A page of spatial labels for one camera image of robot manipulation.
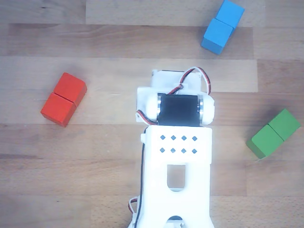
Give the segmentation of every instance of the blue cube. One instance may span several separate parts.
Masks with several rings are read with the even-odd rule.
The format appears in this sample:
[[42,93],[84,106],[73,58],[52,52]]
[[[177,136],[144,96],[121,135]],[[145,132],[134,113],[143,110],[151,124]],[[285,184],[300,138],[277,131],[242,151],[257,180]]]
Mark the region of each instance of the blue cube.
[[230,25],[234,31],[244,11],[245,9],[243,7],[240,7],[231,1],[224,0],[215,18],[227,25]]
[[232,33],[233,28],[219,20],[212,19],[210,22],[201,46],[215,54],[220,54]]

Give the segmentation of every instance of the green block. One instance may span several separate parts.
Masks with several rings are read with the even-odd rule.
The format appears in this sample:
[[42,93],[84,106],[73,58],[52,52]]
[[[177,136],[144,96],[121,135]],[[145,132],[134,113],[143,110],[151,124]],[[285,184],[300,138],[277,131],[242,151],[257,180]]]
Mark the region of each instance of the green block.
[[299,121],[287,109],[283,109],[268,125],[284,141],[301,126]]
[[259,159],[262,159],[271,155],[282,143],[283,139],[269,125],[266,125],[248,140],[246,145]]

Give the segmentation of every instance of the cable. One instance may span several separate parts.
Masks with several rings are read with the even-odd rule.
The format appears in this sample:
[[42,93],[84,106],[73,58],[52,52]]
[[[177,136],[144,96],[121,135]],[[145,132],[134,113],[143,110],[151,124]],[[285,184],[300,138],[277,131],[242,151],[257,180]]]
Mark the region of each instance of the cable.
[[136,220],[135,220],[135,224],[134,224],[134,228],[137,228],[137,223],[138,223],[138,218],[139,215],[141,213],[141,209],[142,209],[142,200],[143,200],[143,156],[144,156],[144,143],[142,144],[142,164],[141,164],[141,190],[140,190],[140,195],[139,195],[139,207],[138,207],[138,212],[137,212],[137,216],[136,216]]
[[143,122],[147,125],[157,125],[156,121],[150,120],[143,112],[142,110],[137,110],[136,113],[138,114],[138,117],[140,117]]
[[182,89],[183,88],[182,83],[185,81],[185,78],[194,70],[197,70],[201,73],[201,75],[204,78],[205,83],[206,83],[207,94],[209,95],[211,93],[210,79],[209,79],[208,75],[206,74],[206,72],[201,67],[196,67],[196,66],[191,67],[190,69],[186,70],[184,72],[183,76],[181,77],[180,84],[177,87],[175,87],[174,89],[172,89],[168,94],[175,94],[177,91]]
[[131,199],[129,200],[129,205],[128,205],[128,207],[129,207],[129,210],[131,211],[132,214],[134,214],[135,212],[134,212],[134,210],[133,210],[131,204],[132,204],[132,203],[135,203],[135,202],[137,202],[137,197],[131,198]]

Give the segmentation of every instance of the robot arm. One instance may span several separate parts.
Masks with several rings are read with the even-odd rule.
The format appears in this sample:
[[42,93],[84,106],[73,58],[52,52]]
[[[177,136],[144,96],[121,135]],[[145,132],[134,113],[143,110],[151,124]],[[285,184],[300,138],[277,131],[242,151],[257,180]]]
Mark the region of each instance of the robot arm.
[[[138,88],[136,121],[148,127],[141,135],[140,196],[129,202],[133,216],[128,228],[214,228],[209,216],[212,129],[201,127],[214,118],[210,91],[199,67],[184,73],[154,70],[151,87]],[[186,166],[181,191],[167,185],[167,165],[175,164]],[[136,212],[133,202],[138,202]]]

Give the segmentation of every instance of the wood grain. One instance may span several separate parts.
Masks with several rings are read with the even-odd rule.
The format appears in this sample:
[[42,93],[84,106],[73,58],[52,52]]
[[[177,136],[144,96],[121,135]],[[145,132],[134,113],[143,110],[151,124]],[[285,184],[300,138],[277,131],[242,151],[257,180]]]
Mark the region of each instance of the wood grain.
[[[0,123],[51,123],[39,112],[49,91],[2,89],[0,92],[0,107],[3,107],[0,109]],[[300,123],[304,123],[304,98],[301,95],[213,93],[212,96],[217,106],[212,125],[263,126],[284,108],[293,113]],[[135,92],[88,90],[70,124],[134,124],[135,105]]]
[[[242,27],[265,24],[265,1],[234,1],[246,9],[239,25]],[[214,18],[222,0],[155,0],[111,1],[88,0],[87,24],[207,26]]]
[[91,196],[91,228],[128,227],[131,221],[131,213],[127,205],[129,199],[134,196],[135,195],[127,196],[125,194],[111,197]]
[[259,92],[302,94],[304,61],[301,60],[258,60]]
[[[222,0],[0,0],[0,227],[127,227],[136,89],[198,65],[216,105],[215,228],[303,228],[304,128],[260,161],[245,142],[283,108],[304,124],[304,3],[233,2],[245,12],[218,56],[200,43]],[[39,112],[63,72],[88,87],[67,128]]]
[[139,189],[140,161],[1,159],[0,165],[0,195],[119,195]]
[[265,0],[266,26],[303,28],[304,2],[301,0]]
[[86,0],[0,2],[0,23],[73,23],[86,19]]
[[303,197],[211,197],[215,227],[300,228]]
[[164,58],[0,57],[1,70],[9,72],[0,89],[52,91],[62,73],[69,72],[83,79],[90,91],[135,92],[150,85],[153,69],[184,71],[191,66],[201,66],[210,75],[213,92],[257,92],[255,60]]
[[211,165],[210,193],[212,196],[245,196],[246,163],[214,161]]
[[90,228],[90,197],[1,195],[0,205],[3,228]]
[[7,37],[9,34],[9,26],[0,24],[0,56],[7,55]]
[[303,196],[302,161],[247,162],[248,196]]
[[304,28],[254,28],[254,58],[303,60]]
[[200,46],[206,27],[10,25],[8,55],[253,59],[252,28],[239,28],[218,56]]

